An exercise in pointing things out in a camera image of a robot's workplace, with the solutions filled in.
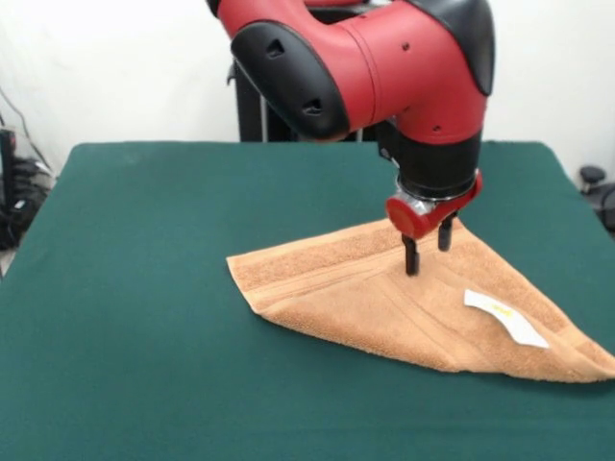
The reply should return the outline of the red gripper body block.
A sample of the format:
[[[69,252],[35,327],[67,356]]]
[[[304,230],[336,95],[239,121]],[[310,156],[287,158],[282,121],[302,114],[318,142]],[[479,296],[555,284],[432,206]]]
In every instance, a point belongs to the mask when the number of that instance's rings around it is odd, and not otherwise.
[[[396,180],[394,194],[386,200],[388,219],[402,235],[422,239],[472,202],[482,190],[482,174],[476,170],[471,186],[462,194],[445,198],[423,198],[407,192]]]

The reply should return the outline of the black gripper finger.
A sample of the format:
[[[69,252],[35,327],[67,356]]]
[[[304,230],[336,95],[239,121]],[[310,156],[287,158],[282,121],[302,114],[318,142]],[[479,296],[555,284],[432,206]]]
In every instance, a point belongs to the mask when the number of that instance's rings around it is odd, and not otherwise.
[[[413,238],[405,234],[402,235],[402,241],[405,246],[406,274],[409,277],[417,276],[420,271],[420,255],[417,243]]]
[[[448,252],[452,245],[453,221],[455,217],[450,215],[446,217],[438,229],[438,250],[440,252]]]

